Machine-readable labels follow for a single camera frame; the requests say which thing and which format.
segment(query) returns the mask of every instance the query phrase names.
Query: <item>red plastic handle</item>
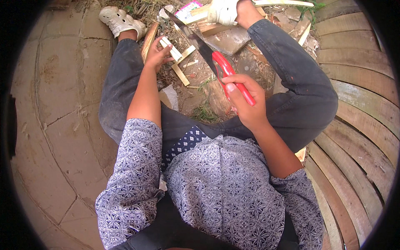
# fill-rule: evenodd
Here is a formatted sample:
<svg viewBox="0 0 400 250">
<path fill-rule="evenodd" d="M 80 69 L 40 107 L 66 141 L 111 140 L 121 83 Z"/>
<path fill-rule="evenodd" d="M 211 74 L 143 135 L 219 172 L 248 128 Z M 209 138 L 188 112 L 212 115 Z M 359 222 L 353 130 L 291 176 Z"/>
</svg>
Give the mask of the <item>red plastic handle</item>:
<svg viewBox="0 0 400 250">
<path fill-rule="evenodd" d="M 219 51 L 215 51 L 212 53 L 212 60 L 214 62 L 215 67 L 217 68 L 217 78 L 220 81 L 222 87 L 224 88 L 226 97 L 230 101 L 229 95 L 226 92 L 226 85 L 221 81 L 221 79 L 227 76 L 235 75 L 236 73 L 233 70 L 232 66 L 229 64 L 229 62 L 226 60 L 226 58 Z M 244 86 L 244 84 L 237 82 L 235 82 L 234 84 L 238 87 L 238 89 L 246 99 L 247 103 L 250 104 L 251 106 L 254 106 L 256 104 L 256 101 L 250 95 L 249 91 Z"/>
</svg>

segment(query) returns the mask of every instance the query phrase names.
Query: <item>jeans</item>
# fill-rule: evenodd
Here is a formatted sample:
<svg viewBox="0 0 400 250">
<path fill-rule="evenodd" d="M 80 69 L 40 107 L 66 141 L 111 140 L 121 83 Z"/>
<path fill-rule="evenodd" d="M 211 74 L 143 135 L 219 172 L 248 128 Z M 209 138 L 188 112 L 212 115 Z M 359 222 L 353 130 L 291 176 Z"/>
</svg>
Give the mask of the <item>jeans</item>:
<svg viewBox="0 0 400 250">
<path fill-rule="evenodd" d="M 334 119 L 338 96 L 314 59 L 281 28 L 268 20 L 260 20 L 248 33 L 282 79 L 282 85 L 289 89 L 266 100 L 266 115 L 288 147 L 297 152 Z M 111 58 L 99 108 L 100 124 L 117 144 L 121 141 L 143 66 L 138 44 L 131 39 L 121 40 Z M 217 124 L 204 124 L 161 103 L 161 123 L 163 153 L 193 126 L 198 126 L 210 138 L 222 134 L 255 140 L 238 116 Z"/>
</svg>

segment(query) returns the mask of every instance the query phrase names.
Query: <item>blue and white patterned shirt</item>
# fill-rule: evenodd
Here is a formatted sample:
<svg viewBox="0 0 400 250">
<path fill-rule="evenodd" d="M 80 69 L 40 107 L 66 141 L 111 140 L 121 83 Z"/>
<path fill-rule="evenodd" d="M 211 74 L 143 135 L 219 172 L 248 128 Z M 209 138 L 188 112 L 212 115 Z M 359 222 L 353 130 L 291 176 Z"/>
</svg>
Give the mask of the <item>blue and white patterned shirt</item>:
<svg viewBox="0 0 400 250">
<path fill-rule="evenodd" d="M 114 174 L 96 200 L 104 247 L 117 246 L 149 226 L 157 213 L 162 131 L 153 122 L 125 125 Z M 303 169 L 285 179 L 270 175 L 252 140 L 219 135 L 176 154 L 164 172 L 182 219 L 240 249 L 276 249 L 290 214 L 300 249 L 321 249 L 323 219 Z"/>
</svg>

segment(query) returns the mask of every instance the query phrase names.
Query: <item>white sneaker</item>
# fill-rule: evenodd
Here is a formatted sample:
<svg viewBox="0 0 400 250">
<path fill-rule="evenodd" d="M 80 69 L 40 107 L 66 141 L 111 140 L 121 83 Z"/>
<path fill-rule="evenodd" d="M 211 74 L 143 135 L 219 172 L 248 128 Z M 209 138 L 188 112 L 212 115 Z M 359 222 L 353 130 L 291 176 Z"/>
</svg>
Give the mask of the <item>white sneaker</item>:
<svg viewBox="0 0 400 250">
<path fill-rule="evenodd" d="M 138 32 L 138 40 L 140 40 L 148 31 L 144 23 L 134 20 L 124 10 L 119 10 L 115 6 L 104 7 L 100 11 L 99 19 L 110 27 L 114 38 L 117 38 L 123 31 L 136 30 Z"/>
</svg>

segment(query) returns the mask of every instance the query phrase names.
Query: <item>left hand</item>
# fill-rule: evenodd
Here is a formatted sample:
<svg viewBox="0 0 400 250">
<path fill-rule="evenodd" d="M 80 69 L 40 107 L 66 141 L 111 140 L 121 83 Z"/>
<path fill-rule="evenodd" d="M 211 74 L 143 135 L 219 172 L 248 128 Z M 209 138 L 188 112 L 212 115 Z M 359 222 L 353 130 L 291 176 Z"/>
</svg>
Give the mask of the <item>left hand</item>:
<svg viewBox="0 0 400 250">
<path fill-rule="evenodd" d="M 165 48 L 158 47 L 158 43 L 162 39 L 163 36 L 160 36 L 157 38 L 152 45 L 150 45 L 149 51 L 147 53 L 146 61 L 144 63 L 145 67 L 150 67 L 153 68 L 156 72 L 158 72 L 161 68 L 161 65 L 163 65 L 166 62 L 173 61 L 174 59 L 172 57 L 167 57 L 170 54 L 170 51 L 172 49 L 172 45 L 168 45 Z"/>
</svg>

